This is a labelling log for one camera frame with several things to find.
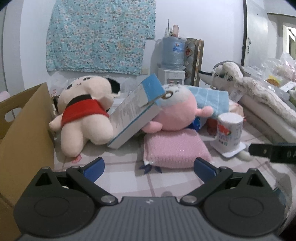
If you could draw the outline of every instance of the blue cloth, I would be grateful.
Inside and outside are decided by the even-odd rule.
[[[227,91],[206,89],[196,86],[186,86],[195,96],[198,108],[207,105],[214,109],[212,119],[218,118],[218,115],[229,112],[229,99]]]
[[[47,71],[139,75],[155,37],[155,0],[57,0],[46,42]]]

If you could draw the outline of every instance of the red cloth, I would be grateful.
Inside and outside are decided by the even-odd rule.
[[[62,127],[71,121],[94,114],[101,114],[109,117],[108,113],[97,100],[86,99],[78,101],[65,109],[62,116]]]

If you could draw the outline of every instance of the doll's face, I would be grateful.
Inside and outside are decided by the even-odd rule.
[[[166,84],[163,85],[165,95],[159,98],[158,104],[162,107],[175,105],[188,99],[191,91],[183,85]]]
[[[94,99],[100,99],[105,95],[112,95],[111,81],[101,76],[83,76],[74,80],[59,96],[59,113],[64,112],[67,104],[73,98],[85,94],[90,94]]]

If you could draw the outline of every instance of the pink sponge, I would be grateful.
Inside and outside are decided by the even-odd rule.
[[[144,164],[167,168],[192,168],[197,157],[212,157],[199,134],[192,129],[159,131],[144,137]]]

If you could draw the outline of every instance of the doll's leg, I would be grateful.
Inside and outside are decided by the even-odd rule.
[[[90,115],[82,120],[84,136],[95,145],[103,145],[113,138],[113,127],[104,115]]]
[[[65,156],[77,157],[86,143],[82,134],[80,121],[76,120],[67,123],[62,128],[61,149]]]

